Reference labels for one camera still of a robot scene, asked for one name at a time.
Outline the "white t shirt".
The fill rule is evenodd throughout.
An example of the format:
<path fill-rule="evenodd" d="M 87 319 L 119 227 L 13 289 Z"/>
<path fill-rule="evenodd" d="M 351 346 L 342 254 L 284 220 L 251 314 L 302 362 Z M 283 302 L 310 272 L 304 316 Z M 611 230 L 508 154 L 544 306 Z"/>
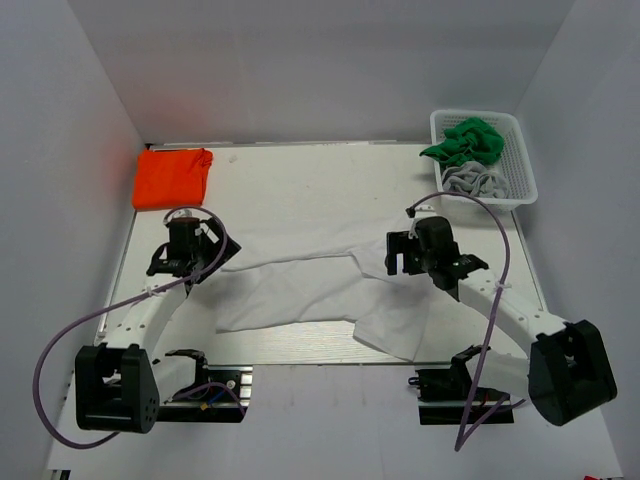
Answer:
<path fill-rule="evenodd" d="M 215 274 L 205 298 L 222 331 L 347 321 L 354 338 L 398 359 L 419 350 L 431 300 L 420 276 L 390 276 L 382 241 L 292 256 L 244 257 Z"/>

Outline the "grey t shirt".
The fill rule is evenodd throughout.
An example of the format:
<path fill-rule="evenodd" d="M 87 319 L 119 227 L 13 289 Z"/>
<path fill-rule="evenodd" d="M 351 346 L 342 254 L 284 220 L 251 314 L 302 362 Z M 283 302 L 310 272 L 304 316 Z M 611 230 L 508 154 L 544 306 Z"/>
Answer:
<path fill-rule="evenodd" d="M 445 191 L 477 198 L 506 199 L 510 193 L 510 185 L 500 173 L 477 161 L 448 167 L 442 174 L 442 186 Z"/>

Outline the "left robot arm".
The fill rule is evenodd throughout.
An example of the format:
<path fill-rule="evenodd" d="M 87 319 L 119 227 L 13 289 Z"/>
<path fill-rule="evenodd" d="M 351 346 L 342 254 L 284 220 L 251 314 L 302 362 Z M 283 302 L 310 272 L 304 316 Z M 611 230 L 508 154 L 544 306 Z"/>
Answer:
<path fill-rule="evenodd" d="M 162 404 L 177 395 L 199 399 L 210 390 L 203 352 L 157 355 L 155 348 L 191 290 L 241 247 L 215 218 L 173 218 L 166 227 L 168 240 L 151 257 L 140 298 L 99 345 L 76 355 L 75 413 L 82 430 L 147 433 Z"/>

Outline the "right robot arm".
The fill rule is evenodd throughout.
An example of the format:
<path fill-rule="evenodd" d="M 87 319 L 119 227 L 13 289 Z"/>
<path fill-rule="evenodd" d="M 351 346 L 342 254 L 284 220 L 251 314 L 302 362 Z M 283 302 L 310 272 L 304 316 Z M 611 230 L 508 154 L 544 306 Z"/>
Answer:
<path fill-rule="evenodd" d="M 428 275 L 455 301 L 493 319 L 526 355 L 513 358 L 471 346 L 454 355 L 448 369 L 422 369 L 410 379 L 422 400 L 472 399 L 484 390 L 510 393 L 562 426 L 617 397 L 597 327 L 538 310 L 500 282 L 486 262 L 461 253 L 445 218 L 416 219 L 410 230 L 388 233 L 386 249 L 388 274 Z"/>

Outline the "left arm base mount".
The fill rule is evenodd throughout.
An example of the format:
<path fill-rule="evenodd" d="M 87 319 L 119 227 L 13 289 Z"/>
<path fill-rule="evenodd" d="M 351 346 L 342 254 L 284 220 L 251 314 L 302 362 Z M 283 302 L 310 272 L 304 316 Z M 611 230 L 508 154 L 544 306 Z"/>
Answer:
<path fill-rule="evenodd" d="M 247 413 L 253 368 L 214 365 L 195 349 L 171 350 L 151 361 L 163 423 L 239 423 Z"/>

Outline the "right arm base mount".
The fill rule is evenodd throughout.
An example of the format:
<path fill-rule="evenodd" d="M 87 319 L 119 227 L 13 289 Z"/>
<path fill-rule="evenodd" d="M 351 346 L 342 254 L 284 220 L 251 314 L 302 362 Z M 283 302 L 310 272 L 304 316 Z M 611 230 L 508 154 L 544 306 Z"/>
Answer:
<path fill-rule="evenodd" d="M 409 377 L 408 385 L 417 390 L 420 425 L 456 425 L 462 420 L 464 406 L 472 384 L 467 363 L 480 354 L 480 346 L 470 346 L 454 355 L 449 364 L 436 363 L 419 367 Z M 472 401 L 468 423 L 477 421 L 488 412 L 503 392 L 478 387 Z M 513 424 L 510 397 L 489 417 L 487 424 Z"/>

